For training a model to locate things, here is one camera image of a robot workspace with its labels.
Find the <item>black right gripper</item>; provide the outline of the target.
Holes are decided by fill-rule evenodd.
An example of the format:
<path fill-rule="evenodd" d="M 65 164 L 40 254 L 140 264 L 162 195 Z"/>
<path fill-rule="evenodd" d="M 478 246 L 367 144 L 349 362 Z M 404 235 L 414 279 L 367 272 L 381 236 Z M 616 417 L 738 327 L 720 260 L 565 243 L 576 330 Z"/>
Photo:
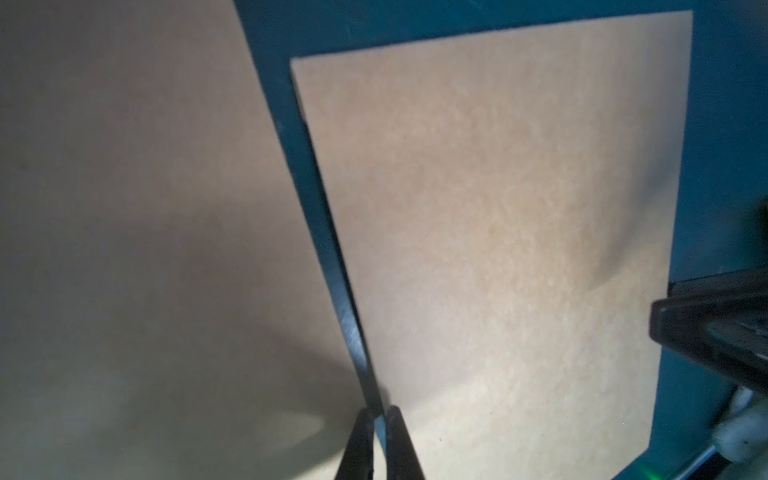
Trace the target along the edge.
<path fill-rule="evenodd" d="M 734 383 L 767 394 L 767 269 L 670 284 L 650 308 L 650 337 Z"/>

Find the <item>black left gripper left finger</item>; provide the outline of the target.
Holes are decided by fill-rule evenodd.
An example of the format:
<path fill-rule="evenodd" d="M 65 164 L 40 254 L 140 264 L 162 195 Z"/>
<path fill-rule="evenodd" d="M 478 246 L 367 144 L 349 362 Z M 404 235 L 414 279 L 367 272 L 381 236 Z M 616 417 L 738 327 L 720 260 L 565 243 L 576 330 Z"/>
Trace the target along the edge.
<path fill-rule="evenodd" d="M 371 480 L 374 473 L 375 417 L 361 409 L 349 435 L 335 480 Z"/>

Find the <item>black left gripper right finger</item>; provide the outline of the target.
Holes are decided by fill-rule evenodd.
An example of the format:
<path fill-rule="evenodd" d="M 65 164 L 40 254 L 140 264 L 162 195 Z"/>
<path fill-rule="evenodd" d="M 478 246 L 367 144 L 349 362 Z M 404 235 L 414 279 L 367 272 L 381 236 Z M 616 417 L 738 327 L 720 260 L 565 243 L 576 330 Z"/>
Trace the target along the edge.
<path fill-rule="evenodd" d="M 414 445 L 399 407 L 392 405 L 385 419 L 388 480 L 424 480 Z"/>

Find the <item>brown kraft file bag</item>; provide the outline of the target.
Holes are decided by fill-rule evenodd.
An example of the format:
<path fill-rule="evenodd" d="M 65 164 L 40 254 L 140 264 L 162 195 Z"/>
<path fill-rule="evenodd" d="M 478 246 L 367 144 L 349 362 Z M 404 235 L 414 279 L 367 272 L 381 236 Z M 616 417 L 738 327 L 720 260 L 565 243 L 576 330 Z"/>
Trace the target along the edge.
<path fill-rule="evenodd" d="M 1 475 L 331 479 L 363 398 L 229 1 L 1 5 Z"/>

